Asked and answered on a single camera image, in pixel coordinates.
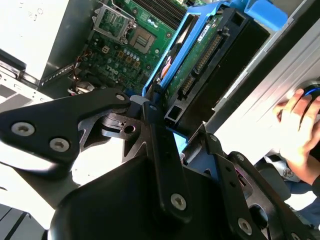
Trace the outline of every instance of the electronic chip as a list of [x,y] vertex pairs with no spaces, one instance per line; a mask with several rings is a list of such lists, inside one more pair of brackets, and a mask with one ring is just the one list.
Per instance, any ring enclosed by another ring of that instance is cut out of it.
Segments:
[[131,63],[132,57],[128,56],[128,57],[125,59],[125,61],[126,61],[128,64]]
[[134,68],[139,68],[139,66],[140,66],[140,62],[139,61],[136,61],[134,64],[133,64],[133,67]]
[[155,40],[156,38],[151,33],[144,30],[142,27],[138,27],[130,40],[130,45],[139,52],[147,54]]
[[120,51],[118,53],[118,58],[122,59],[124,55],[125,55],[125,53],[123,51]]

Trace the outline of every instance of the screw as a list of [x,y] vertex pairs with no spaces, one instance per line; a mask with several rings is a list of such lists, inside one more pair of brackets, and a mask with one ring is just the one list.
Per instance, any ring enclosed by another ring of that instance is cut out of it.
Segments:
[[35,132],[35,127],[27,122],[17,122],[12,125],[11,131],[22,137],[28,137]]
[[238,157],[238,159],[239,159],[240,161],[244,161],[244,160],[245,160],[244,156],[242,156],[242,155],[240,155],[240,154],[237,154],[236,156]]
[[291,233],[291,236],[293,237],[294,240],[300,240],[300,237],[298,237],[298,235],[295,234],[294,232]]
[[176,209],[178,209],[180,211],[185,210],[187,207],[186,200],[184,199],[183,196],[181,196],[178,193],[174,193],[171,195],[171,203]]
[[210,135],[210,138],[211,138],[213,141],[215,141],[215,142],[218,141],[218,139],[217,139],[214,135],[212,135],[212,134]]
[[243,218],[238,219],[238,225],[242,231],[245,232],[245,234],[251,236],[252,235],[252,228],[250,224],[247,222],[247,220]]
[[54,138],[50,141],[49,145],[50,148],[60,153],[63,153],[70,148],[69,142],[63,138]]
[[121,100],[121,101],[125,100],[125,97],[122,96],[122,95],[120,95],[120,94],[117,94],[117,95],[116,95],[116,98],[119,99],[119,100]]
[[155,106],[153,106],[153,105],[150,105],[150,108],[151,108],[152,110],[157,111],[157,108],[156,108]]

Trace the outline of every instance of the finger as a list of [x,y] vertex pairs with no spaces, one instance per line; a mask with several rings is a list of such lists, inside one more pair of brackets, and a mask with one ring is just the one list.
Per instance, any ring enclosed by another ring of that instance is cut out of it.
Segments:
[[290,114],[302,95],[304,94],[304,91],[302,89],[298,89],[292,98],[288,101],[288,103],[285,105],[283,111],[282,111],[282,117],[281,117],[281,123],[283,123],[285,126],[287,125],[287,121],[290,119]]
[[272,114],[276,117],[279,123],[281,122],[282,110],[285,108],[286,105],[287,105],[287,102],[280,103],[277,106],[275,106],[274,109],[272,110]]
[[294,131],[299,130],[301,120],[302,120],[303,115],[306,111],[306,108],[311,100],[312,100],[311,95],[304,96],[294,106],[294,108],[292,109],[292,112],[290,114],[289,121],[287,123],[288,125],[290,125],[290,129],[292,129]]
[[320,141],[320,120],[313,126],[312,139],[308,143],[308,149],[313,149]]
[[304,114],[301,122],[301,126],[300,126],[300,132],[311,134],[313,127],[315,125],[319,110],[320,110],[320,96],[318,96],[316,100],[314,100],[313,103],[311,103],[308,110]]

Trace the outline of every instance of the wire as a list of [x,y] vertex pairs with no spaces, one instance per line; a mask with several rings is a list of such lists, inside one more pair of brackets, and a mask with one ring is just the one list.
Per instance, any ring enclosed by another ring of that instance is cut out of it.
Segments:
[[78,82],[80,80],[77,76],[77,73],[76,73],[76,68],[77,68],[78,63],[81,63],[84,57],[89,57],[91,55],[92,55],[92,51],[90,51],[90,50],[85,51],[82,55],[78,56],[76,58],[75,62],[73,63],[73,66],[72,66],[73,74],[72,75],[73,75],[73,79],[75,82]]

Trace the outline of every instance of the hand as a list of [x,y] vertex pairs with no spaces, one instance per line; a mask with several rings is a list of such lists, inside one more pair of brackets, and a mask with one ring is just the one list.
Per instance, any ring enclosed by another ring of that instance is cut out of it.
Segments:
[[302,89],[297,90],[287,103],[277,105],[273,113],[279,122],[281,156],[301,180],[312,185],[320,174],[320,163],[309,156],[320,141],[320,121],[316,123],[320,96],[308,107],[312,97],[302,97],[303,94]]

